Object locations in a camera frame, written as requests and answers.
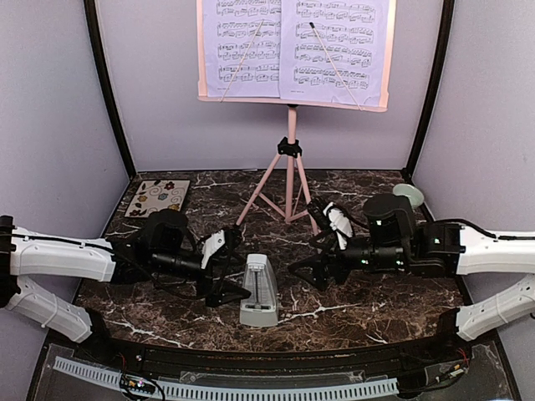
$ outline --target white wall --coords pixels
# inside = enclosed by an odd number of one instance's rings
[[[457,2],[444,77],[415,183],[438,218],[535,231],[535,7]],[[475,301],[517,275],[477,275]],[[535,322],[501,330],[523,399],[535,399]]]
[[[267,168],[287,108],[197,100],[194,0],[98,1],[115,95],[138,170]],[[398,2],[390,109],[301,107],[305,166],[405,166],[431,72],[441,0]]]
[[[2,0],[0,54],[0,214],[33,231],[99,236],[127,176],[82,0]],[[40,278],[72,299],[76,280]],[[26,399],[45,333],[0,310],[1,399]]]

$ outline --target white robotic arm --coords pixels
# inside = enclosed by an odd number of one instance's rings
[[[350,222],[362,223],[333,202],[316,198],[308,204],[308,212],[322,229],[310,243],[323,252],[288,269],[320,290],[327,288],[328,277],[342,283],[351,270],[406,271],[423,277],[526,273],[519,283],[494,297],[446,312],[441,326],[471,341],[535,312],[535,232],[485,231],[463,220],[418,226],[407,198],[391,194],[364,203],[368,236],[354,236]],[[318,242],[333,233],[336,241]],[[300,271],[303,267],[312,268],[313,276]]]
[[[82,343],[96,331],[107,335],[102,317],[56,297],[28,275],[89,278],[99,282],[134,283],[152,280],[152,272],[164,272],[197,281],[197,295],[173,295],[184,299],[206,299],[216,307],[249,297],[250,292],[225,280],[213,282],[213,265],[225,251],[241,263],[232,250],[239,243],[233,229],[220,230],[206,238],[202,252],[187,230],[186,217],[175,211],[151,215],[145,227],[128,241],[79,240],[48,236],[13,226],[13,218],[0,216],[0,307],[18,312]],[[183,239],[191,250],[181,249]],[[232,241],[231,250],[226,245]]]
[[[61,332],[75,343],[86,340],[93,332],[94,322],[82,307],[71,305],[39,286],[29,274],[83,277],[109,282],[115,270],[112,249],[104,239],[41,235],[23,228],[12,228],[10,237],[10,277],[16,277],[18,291],[9,298],[5,308]],[[89,247],[87,244],[103,249]]]
[[[485,236],[469,226],[460,231],[464,253],[459,255],[458,275],[482,272],[527,273],[515,285],[477,304],[461,307],[456,316],[457,334],[471,341],[484,332],[535,312],[535,238],[533,232],[490,231]]]

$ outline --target marble table surface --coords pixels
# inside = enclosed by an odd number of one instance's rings
[[[196,237],[236,222],[263,171],[150,172],[135,177],[106,232],[109,239],[128,236],[144,223],[125,218],[143,180],[190,180],[184,211]],[[370,196],[391,192],[403,182],[397,171],[308,170],[312,195],[345,206],[364,220],[361,207]],[[276,170],[264,194],[283,205],[285,171]],[[298,207],[303,209],[303,200]],[[293,261],[312,256],[312,232],[305,217],[287,225],[258,199],[242,224],[237,249],[268,255],[280,294],[279,324],[251,328],[239,324],[239,304],[206,308],[203,301],[183,301],[151,283],[114,286],[85,280],[77,305],[104,316],[115,338],[168,347],[235,352],[340,350],[424,338],[436,330],[438,317],[462,305],[453,279],[352,272],[343,286],[319,292],[287,271]],[[241,283],[242,271],[230,278]]]

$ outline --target metronome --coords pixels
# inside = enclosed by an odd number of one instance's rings
[[[240,323],[254,327],[278,324],[277,282],[266,255],[247,255],[243,287],[251,292],[240,306]]]

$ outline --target musical notes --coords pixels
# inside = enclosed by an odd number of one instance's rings
[[[331,59],[336,63],[359,65],[365,69],[371,65],[372,53],[363,48],[348,48],[340,45],[326,46]],[[295,59],[299,61],[312,61],[313,63],[329,63],[321,44],[304,43],[295,47]]]
[[[281,13],[281,0],[223,0],[216,4],[217,14],[233,17],[270,16]]]
[[[369,28],[346,28],[343,25],[323,25],[321,23],[315,24],[315,27],[319,37],[329,43],[373,44],[374,42],[374,31]],[[310,28],[310,23],[298,23],[295,27],[295,36],[300,39],[316,39],[316,34]]]
[[[339,69],[340,76],[350,89],[367,89],[369,85],[369,75],[357,73],[347,69]],[[320,84],[333,84],[336,88],[343,88],[334,69],[321,69],[318,67],[300,67],[293,71],[293,80],[299,85],[309,84],[317,86]]]
[[[281,97],[377,105],[388,8],[389,0],[284,2]]]
[[[297,3],[297,14],[302,18],[325,18],[332,21],[373,23],[375,8],[365,4],[343,2],[321,3],[314,0]]]
[[[202,1],[208,96],[379,104],[390,0]]]
[[[281,0],[203,0],[203,14],[208,95],[279,97]]]
[[[239,64],[227,65],[220,67],[218,70],[219,79],[222,82],[231,82],[232,76],[237,71]],[[236,82],[273,82],[278,81],[278,63],[277,64],[262,64],[257,67],[251,67],[243,64],[236,76]]]

